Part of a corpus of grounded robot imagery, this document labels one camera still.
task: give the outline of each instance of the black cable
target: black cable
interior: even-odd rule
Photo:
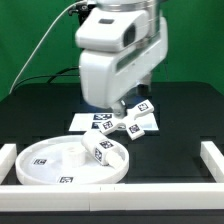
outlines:
[[[27,79],[23,79],[23,80],[21,80],[20,82],[18,82],[15,86],[14,86],[14,88],[12,89],[12,93],[15,91],[15,89],[19,86],[19,85],[21,85],[22,83],[24,83],[24,82],[26,82],[26,81],[29,81],[29,80],[32,80],[32,79],[39,79],[39,78],[57,78],[59,75],[58,74],[56,74],[56,75],[41,75],[41,76],[34,76],[34,77],[30,77],[30,78],[27,78]],[[79,76],[79,75],[63,75],[63,77],[71,77],[71,76],[73,76],[73,77],[76,77],[76,76]]]
[[[71,68],[65,68],[63,70],[61,70],[60,72],[57,72],[55,76],[51,77],[47,83],[50,84],[55,78],[57,78],[58,76],[66,73],[66,72],[69,72],[69,71],[73,71],[73,70],[78,70],[79,67],[75,66],[75,67],[71,67]]]

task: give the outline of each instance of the green backdrop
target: green backdrop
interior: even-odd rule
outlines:
[[[0,1],[0,100],[53,20],[72,0]],[[162,4],[169,27],[169,52],[153,81],[200,81],[224,94],[224,1],[169,0]],[[54,74],[78,65],[74,43],[79,24],[67,14],[56,24],[21,79]],[[77,82],[75,78],[63,81]]]

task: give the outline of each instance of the black table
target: black table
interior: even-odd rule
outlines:
[[[159,131],[131,141],[126,132],[109,137],[130,155],[124,183],[214,182],[200,158],[201,141],[224,150],[224,96],[205,83],[153,83],[149,95],[136,89],[128,107],[148,98],[155,107]],[[29,84],[0,102],[0,144],[16,143],[18,151],[51,137],[70,134],[75,113],[105,112],[87,105],[79,84]],[[19,184],[12,169],[3,184]],[[224,210],[0,213],[0,222],[30,223],[223,223]]]

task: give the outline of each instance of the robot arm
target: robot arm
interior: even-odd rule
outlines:
[[[159,0],[97,1],[76,33],[77,45],[85,49],[80,74],[87,103],[122,110],[119,100],[166,57],[167,25],[159,5]]]

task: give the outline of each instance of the white block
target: white block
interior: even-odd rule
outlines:
[[[212,141],[201,143],[201,158],[218,183],[224,183],[224,157]]]
[[[17,157],[15,144],[5,144],[0,150],[0,184],[12,168]]]

